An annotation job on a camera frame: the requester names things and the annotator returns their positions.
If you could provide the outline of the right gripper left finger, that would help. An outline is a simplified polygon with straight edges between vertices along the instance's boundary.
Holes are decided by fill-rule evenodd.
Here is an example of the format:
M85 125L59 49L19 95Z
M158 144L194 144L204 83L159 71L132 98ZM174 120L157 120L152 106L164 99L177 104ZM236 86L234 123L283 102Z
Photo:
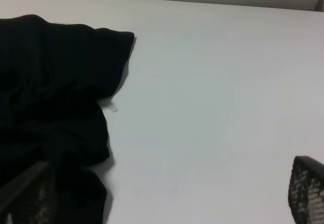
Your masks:
M57 188L54 167L37 162L1 187L1 223L54 223Z

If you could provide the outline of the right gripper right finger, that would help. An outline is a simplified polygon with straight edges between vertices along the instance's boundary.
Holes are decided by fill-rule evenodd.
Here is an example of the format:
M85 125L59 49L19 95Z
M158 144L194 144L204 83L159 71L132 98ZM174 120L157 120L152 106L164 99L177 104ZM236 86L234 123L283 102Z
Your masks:
M294 158L288 203L295 223L323 223L323 164L309 156Z

